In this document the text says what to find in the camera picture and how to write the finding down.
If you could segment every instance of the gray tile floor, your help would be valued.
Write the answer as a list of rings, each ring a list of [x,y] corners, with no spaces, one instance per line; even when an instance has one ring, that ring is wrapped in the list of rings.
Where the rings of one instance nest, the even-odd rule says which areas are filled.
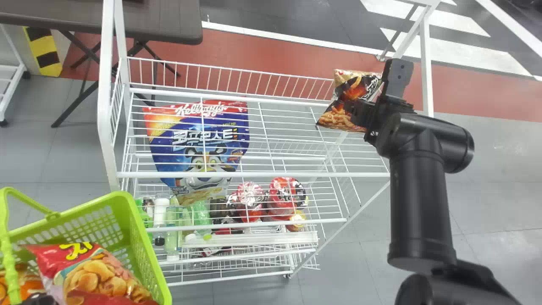
[[[92,96],[58,129],[52,121],[77,95],[77,80],[22,81],[0,129],[0,187],[14,186],[64,210],[108,192]],[[458,256],[489,266],[525,305],[542,299],[542,124],[450,115],[467,128],[476,155],[449,175],[448,194]],[[371,196],[382,185],[366,183]],[[22,207],[10,228],[39,219]],[[383,194],[318,256],[320,271],[172,289],[176,304],[393,304],[408,275],[387,265],[389,195]]]

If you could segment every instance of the red floor stripe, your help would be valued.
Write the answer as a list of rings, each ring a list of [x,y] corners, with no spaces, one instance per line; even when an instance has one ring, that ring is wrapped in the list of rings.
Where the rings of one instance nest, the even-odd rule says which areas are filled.
[[[332,78],[335,68],[380,72],[384,66],[368,54],[209,29],[203,31],[204,40],[197,46],[164,42],[150,42],[149,46],[164,60],[322,78]],[[88,46],[99,41],[97,35],[77,36]],[[84,65],[69,68],[82,54],[70,46],[61,77],[83,78]],[[137,56],[150,57],[146,51]],[[96,80],[97,76],[98,66],[93,63],[89,79]],[[433,65],[433,93],[437,112],[542,122],[539,102],[542,82],[535,80]],[[405,98],[420,109],[421,96],[420,64],[415,63]]]

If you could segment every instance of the yellow black striped post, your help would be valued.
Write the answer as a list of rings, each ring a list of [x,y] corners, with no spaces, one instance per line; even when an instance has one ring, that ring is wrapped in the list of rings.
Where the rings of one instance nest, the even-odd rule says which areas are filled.
[[[59,54],[50,29],[23,27],[32,55],[46,76],[58,77],[62,72]]]

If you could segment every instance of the white floor marking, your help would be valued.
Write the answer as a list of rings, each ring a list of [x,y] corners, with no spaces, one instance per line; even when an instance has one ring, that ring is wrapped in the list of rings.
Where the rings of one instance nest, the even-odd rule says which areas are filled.
[[[257,37],[264,37],[270,39],[284,40],[290,42],[303,43],[306,45],[333,48],[339,50],[348,50],[353,52],[360,52],[366,54],[380,54],[382,50],[358,47],[353,45],[346,45],[343,43],[335,43],[317,39],[309,39],[304,37],[298,37],[293,35],[277,34],[268,31],[260,31],[254,29],[247,29],[242,27],[228,26],[225,24],[213,23],[202,21],[203,28],[214,29],[221,31],[228,31],[232,33],[245,34]],[[384,35],[388,38],[395,33],[394,30],[381,29]],[[405,33],[401,33],[397,39],[394,47],[397,47],[401,43]],[[525,70],[510,54],[497,50],[474,47],[469,45],[463,45],[461,43],[455,43],[445,40],[431,39],[431,48],[433,60],[453,63],[456,65],[476,67],[480,69],[489,69],[494,71],[502,71],[508,73],[515,73],[521,75],[529,75],[529,72]],[[406,50],[405,55],[410,57],[420,57],[420,38],[416,37],[410,48]]]
[[[360,0],[363,6],[375,14],[405,19],[407,13],[412,9],[412,4],[397,0]],[[423,7],[418,7],[410,20],[419,18]],[[435,10],[429,17],[429,24],[441,28],[463,31],[476,35],[490,37],[472,18],[454,14],[447,11]]]
[[[504,24],[510,31],[527,44],[538,56],[542,57],[542,41],[536,38],[531,32],[526,30],[521,24],[510,17],[505,11],[498,7],[491,0],[476,0],[486,10],[488,10],[495,18]]]
[[[442,0],[442,2],[457,6],[457,4],[452,0]]]
[[[384,35],[391,39],[395,31],[390,29],[381,29]],[[393,44],[394,48],[397,48],[401,41],[403,41],[406,33],[399,34],[399,38]],[[512,57],[508,52],[475,47],[465,45],[463,43],[451,42],[446,40],[440,40],[431,38],[431,59],[453,63],[461,66],[475,67],[480,69],[489,69],[507,73],[515,73],[520,75],[531,74],[518,63],[518,61]],[[412,44],[406,49],[406,56],[419,58],[420,57],[420,37],[416,36]]]

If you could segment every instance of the white bottle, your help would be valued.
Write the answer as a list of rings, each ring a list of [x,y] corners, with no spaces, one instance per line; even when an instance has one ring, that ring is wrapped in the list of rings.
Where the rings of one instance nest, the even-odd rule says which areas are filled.
[[[166,226],[166,210],[169,207],[169,198],[156,198],[154,200],[154,227],[161,228]],[[165,232],[156,232],[154,235],[154,244],[163,246],[165,244]]]

